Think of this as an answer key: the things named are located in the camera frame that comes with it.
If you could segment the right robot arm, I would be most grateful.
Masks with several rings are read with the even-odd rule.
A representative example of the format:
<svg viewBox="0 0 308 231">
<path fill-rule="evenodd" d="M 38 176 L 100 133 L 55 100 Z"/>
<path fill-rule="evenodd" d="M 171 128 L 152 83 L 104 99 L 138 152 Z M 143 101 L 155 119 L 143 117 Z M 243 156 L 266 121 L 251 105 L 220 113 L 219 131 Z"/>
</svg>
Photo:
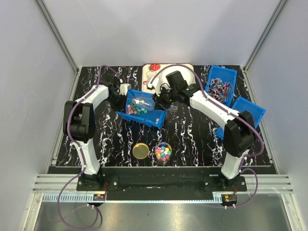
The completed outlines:
<svg viewBox="0 0 308 231">
<path fill-rule="evenodd" d="M 147 83 L 148 89 L 155 90 L 153 99 L 161 108 L 166 110 L 173 102 L 184 103 L 202 112 L 224 129 L 226 157 L 218 184 L 222 190 L 231 190 L 236 184 L 235 178 L 241 172 L 242 160 L 258 135 L 252 115 L 248 111 L 239 113 L 210 97 L 201 82 L 188 84 L 180 71 L 168 74 L 166 80 L 168 89 L 158 76 L 152 77 Z"/>
</svg>

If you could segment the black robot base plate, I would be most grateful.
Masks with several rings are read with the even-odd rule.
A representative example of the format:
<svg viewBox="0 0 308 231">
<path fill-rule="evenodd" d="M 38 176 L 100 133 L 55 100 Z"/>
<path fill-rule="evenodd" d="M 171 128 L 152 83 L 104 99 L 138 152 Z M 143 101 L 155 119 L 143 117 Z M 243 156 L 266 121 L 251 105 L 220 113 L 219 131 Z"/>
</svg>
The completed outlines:
<svg viewBox="0 0 308 231">
<path fill-rule="evenodd" d="M 193 188 L 206 192 L 245 192 L 243 176 L 228 180 L 220 167 L 103 167 L 92 176 L 81 176 L 78 191 L 116 191 L 125 188 Z"/>
</svg>

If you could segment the blue bin of star candies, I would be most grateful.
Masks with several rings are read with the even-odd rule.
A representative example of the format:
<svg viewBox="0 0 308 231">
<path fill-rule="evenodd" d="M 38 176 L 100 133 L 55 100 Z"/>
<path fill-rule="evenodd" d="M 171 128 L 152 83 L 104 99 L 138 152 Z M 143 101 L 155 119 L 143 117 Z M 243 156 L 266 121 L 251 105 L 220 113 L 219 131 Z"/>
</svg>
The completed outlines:
<svg viewBox="0 0 308 231">
<path fill-rule="evenodd" d="M 155 106 L 152 94 L 138 90 L 128 90 L 125 111 L 116 112 L 127 121 L 135 121 L 148 127 L 161 128 L 167 112 L 164 110 L 152 110 L 152 107 L 140 107 L 140 103 Z"/>
</svg>

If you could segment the scooped star candies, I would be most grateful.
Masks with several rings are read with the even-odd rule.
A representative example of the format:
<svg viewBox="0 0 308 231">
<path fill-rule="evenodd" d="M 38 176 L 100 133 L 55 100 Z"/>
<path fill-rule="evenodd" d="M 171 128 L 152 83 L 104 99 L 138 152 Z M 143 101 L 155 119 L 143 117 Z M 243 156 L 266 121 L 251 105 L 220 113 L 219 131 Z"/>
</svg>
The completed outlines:
<svg viewBox="0 0 308 231">
<path fill-rule="evenodd" d="M 159 143 L 155 148 L 155 155 L 159 161 L 168 161 L 172 154 L 172 148 L 168 143 Z"/>
</svg>

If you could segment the clear plastic scoop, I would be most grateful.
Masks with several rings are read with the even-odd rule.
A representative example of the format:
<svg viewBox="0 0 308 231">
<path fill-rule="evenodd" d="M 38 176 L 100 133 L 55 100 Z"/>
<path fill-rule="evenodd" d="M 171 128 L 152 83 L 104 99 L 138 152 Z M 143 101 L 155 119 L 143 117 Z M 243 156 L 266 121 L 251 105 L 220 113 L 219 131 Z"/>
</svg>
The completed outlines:
<svg viewBox="0 0 308 231">
<path fill-rule="evenodd" d="M 138 106 L 141 109 L 152 111 L 152 110 L 164 110 L 177 112 L 178 107 L 175 105 L 171 105 L 168 109 L 164 109 L 159 104 L 155 103 L 152 98 L 133 98 L 132 101 L 134 106 Z"/>
</svg>

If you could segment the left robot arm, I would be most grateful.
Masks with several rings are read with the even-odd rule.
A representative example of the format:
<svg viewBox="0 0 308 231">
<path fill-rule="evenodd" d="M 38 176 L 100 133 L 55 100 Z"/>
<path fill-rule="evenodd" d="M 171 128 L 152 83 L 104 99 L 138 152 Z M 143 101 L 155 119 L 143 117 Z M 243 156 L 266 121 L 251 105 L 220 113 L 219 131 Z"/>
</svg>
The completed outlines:
<svg viewBox="0 0 308 231">
<path fill-rule="evenodd" d="M 95 109 L 104 101 L 115 108 L 122 107 L 131 85 L 115 75 L 107 75 L 89 92 L 64 105 L 63 133 L 69 137 L 81 162 L 81 183 L 97 191 L 103 187 L 101 165 L 96 157 L 93 137 L 96 132 Z"/>
</svg>

